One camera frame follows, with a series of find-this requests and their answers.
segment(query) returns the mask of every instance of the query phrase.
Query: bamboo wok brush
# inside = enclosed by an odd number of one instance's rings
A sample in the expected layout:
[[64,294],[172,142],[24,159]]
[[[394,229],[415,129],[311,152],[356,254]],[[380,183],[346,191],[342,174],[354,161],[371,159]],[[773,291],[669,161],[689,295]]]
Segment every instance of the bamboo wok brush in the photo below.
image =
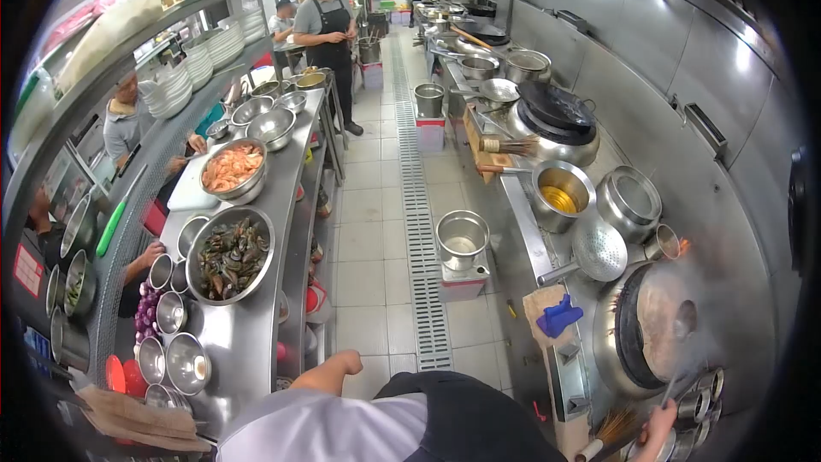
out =
[[635,423],[635,412],[630,409],[610,410],[602,426],[584,449],[576,455],[575,462],[587,462],[601,451],[602,447],[618,441],[624,432]]
[[533,150],[539,142],[538,134],[530,134],[521,139],[493,139],[482,136],[479,148],[497,154],[514,154],[516,156],[533,155]]

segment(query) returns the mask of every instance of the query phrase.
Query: gray shirt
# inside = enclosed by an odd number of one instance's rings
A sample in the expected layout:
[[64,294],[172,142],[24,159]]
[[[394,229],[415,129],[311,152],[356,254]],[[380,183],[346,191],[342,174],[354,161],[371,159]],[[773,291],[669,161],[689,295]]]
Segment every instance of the gray shirt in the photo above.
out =
[[240,413],[219,443],[217,461],[400,462],[419,448],[427,421],[421,392],[367,401],[286,389]]
[[[344,7],[347,9],[348,15],[354,18],[354,11],[351,9],[351,3],[348,0],[320,0],[319,5],[322,7],[323,13]],[[313,0],[305,0],[296,10],[294,33],[319,34],[320,32],[322,32],[322,17],[319,15],[319,10],[316,9]]]
[[115,162],[128,154],[137,146],[139,140],[154,124],[154,117],[149,113],[148,106],[137,98],[136,111],[133,115],[116,115],[108,110],[109,101],[105,107],[105,123],[103,124],[103,142],[108,156]]
[[[272,16],[271,19],[268,21],[268,29],[271,31],[272,34],[278,34],[282,31],[287,31],[291,27],[294,26],[294,19],[293,18],[280,18],[279,16]],[[275,41],[273,43],[273,49],[276,52],[280,52],[285,49],[285,45],[288,44],[287,40],[282,41]]]

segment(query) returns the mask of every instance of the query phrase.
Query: green-handled knife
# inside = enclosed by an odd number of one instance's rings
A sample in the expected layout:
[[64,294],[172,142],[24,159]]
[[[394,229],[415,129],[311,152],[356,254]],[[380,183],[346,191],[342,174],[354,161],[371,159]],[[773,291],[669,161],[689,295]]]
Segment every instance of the green-handled knife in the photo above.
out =
[[108,244],[114,236],[114,231],[117,230],[117,225],[120,223],[120,216],[122,216],[122,212],[126,210],[126,202],[128,201],[128,197],[131,195],[131,192],[134,191],[134,186],[137,185],[139,178],[143,176],[143,173],[145,173],[148,168],[148,165],[144,165],[139,169],[134,182],[132,182],[128,187],[126,194],[123,195],[122,200],[120,200],[120,203],[117,205],[117,208],[114,209],[114,213],[111,214],[111,218],[109,218],[108,224],[105,226],[103,235],[100,237],[99,243],[97,243],[97,257],[102,257],[108,251]]

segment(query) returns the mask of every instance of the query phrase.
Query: floor drain grate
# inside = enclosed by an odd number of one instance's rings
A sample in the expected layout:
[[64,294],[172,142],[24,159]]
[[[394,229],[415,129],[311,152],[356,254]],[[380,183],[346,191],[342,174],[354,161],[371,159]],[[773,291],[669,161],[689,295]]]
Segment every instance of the floor drain grate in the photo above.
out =
[[434,222],[425,188],[425,169],[416,148],[416,113],[399,40],[392,34],[386,37],[385,42],[393,67],[396,141],[405,209],[417,365],[420,371],[453,369],[447,314],[438,297],[442,270],[436,251]]

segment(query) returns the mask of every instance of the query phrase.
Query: tiled floor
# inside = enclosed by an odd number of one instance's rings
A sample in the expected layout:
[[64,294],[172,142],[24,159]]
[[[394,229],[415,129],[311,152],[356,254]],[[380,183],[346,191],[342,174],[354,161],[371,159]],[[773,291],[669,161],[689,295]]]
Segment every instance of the tiled floor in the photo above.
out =
[[[426,82],[425,58],[412,47],[414,29],[398,27],[408,82]],[[337,206],[334,253],[335,349],[357,349],[363,370],[348,376],[343,395],[371,399],[400,371],[416,371],[416,333],[405,247],[405,221],[396,143],[393,74],[388,52],[381,91],[359,90],[354,121],[364,128],[351,137],[346,180]],[[468,206],[457,153],[449,133],[447,148],[424,155],[425,181],[434,219]],[[499,319],[499,294],[481,294],[447,303],[454,368],[511,394],[508,357]]]

